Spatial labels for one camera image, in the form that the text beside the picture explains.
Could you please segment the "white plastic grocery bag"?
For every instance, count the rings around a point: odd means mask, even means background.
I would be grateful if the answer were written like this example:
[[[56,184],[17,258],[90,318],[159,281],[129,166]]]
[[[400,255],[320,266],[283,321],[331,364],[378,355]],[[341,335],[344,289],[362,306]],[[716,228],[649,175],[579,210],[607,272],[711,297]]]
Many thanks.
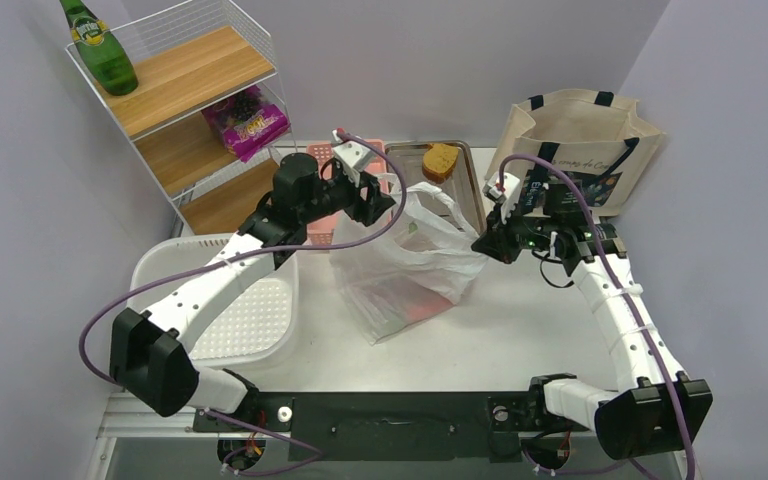
[[[372,345],[455,306],[488,261],[472,250],[476,229],[440,187],[402,190],[396,175],[378,178],[406,202],[402,215],[390,228],[386,219],[365,227],[339,215],[329,253],[337,290]]]

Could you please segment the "beige canvas tote bag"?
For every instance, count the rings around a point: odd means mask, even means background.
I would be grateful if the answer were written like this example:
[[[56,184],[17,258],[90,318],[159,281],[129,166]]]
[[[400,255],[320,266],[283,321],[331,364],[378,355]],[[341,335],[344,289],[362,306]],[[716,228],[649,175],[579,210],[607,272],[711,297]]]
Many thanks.
[[[513,105],[485,180],[498,179],[506,157],[534,155],[579,180],[596,215],[619,215],[665,138],[638,116],[638,103],[609,91],[565,89]]]

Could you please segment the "white plastic basin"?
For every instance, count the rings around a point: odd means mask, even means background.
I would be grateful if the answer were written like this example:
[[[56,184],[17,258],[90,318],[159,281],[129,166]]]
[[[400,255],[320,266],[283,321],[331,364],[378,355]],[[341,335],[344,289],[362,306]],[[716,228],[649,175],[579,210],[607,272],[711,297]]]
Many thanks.
[[[196,235],[157,244],[137,263],[130,287],[208,264],[229,237],[228,233]],[[298,289],[298,262],[292,256],[211,323],[189,353],[192,362],[217,369],[278,363],[296,343]]]

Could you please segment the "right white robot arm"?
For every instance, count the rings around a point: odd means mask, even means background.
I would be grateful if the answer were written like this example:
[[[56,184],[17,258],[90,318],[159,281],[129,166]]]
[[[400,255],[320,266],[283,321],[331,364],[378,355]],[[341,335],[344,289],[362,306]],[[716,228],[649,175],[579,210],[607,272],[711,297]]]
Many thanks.
[[[561,419],[596,434],[614,460],[690,446],[713,403],[707,382],[693,379],[671,354],[642,301],[624,244],[613,226],[594,222],[560,182],[548,184],[549,214],[520,209],[523,183],[496,175],[483,188],[494,203],[474,251],[511,264],[524,250],[545,251],[563,266],[592,312],[617,386],[610,391],[573,374],[532,379],[529,422],[548,429]]]

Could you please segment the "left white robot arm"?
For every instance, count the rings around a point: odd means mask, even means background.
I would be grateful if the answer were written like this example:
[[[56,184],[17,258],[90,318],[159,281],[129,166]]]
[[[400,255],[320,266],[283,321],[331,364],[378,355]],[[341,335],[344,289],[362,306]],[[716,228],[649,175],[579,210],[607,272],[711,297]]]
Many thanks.
[[[359,145],[334,152],[329,177],[306,153],[284,157],[272,189],[211,263],[175,275],[183,283],[143,311],[127,307],[112,323],[109,373],[156,414],[186,406],[216,410],[232,429],[252,426],[257,389],[244,377],[193,363],[190,352],[249,287],[278,270],[307,245],[307,227],[339,211],[370,226],[395,200],[366,167],[376,157]]]

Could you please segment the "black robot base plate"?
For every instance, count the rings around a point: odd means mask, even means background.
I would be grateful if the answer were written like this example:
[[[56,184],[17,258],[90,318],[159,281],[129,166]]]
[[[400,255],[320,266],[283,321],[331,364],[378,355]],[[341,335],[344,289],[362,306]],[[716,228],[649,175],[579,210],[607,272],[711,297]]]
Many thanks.
[[[243,417],[323,451],[327,461],[519,459],[542,432],[583,431],[514,392],[264,392]]]

